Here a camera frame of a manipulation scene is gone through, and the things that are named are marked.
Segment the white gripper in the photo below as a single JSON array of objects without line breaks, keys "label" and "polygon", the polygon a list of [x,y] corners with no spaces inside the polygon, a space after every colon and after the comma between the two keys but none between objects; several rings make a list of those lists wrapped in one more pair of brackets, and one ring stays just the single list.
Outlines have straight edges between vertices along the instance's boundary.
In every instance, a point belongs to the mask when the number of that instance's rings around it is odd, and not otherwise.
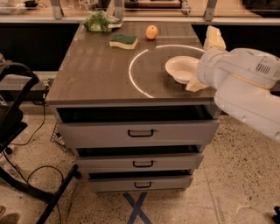
[{"label": "white gripper", "polygon": [[229,74],[229,71],[226,69],[226,62],[224,61],[229,52],[224,50],[225,48],[226,44],[221,36],[221,31],[209,25],[204,42],[204,49],[207,51],[199,60],[196,71],[197,77],[193,76],[186,85],[185,89],[187,91],[197,92],[207,88],[207,86],[214,89],[219,88]]}]

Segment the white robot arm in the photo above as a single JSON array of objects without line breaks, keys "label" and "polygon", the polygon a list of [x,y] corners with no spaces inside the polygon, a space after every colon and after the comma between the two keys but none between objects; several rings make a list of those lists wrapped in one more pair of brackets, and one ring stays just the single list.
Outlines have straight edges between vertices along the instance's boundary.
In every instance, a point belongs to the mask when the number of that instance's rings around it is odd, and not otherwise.
[{"label": "white robot arm", "polygon": [[221,31],[211,25],[206,30],[204,50],[186,89],[214,88],[218,108],[280,142],[280,97],[270,92],[280,81],[279,58],[251,48],[229,52]]}]

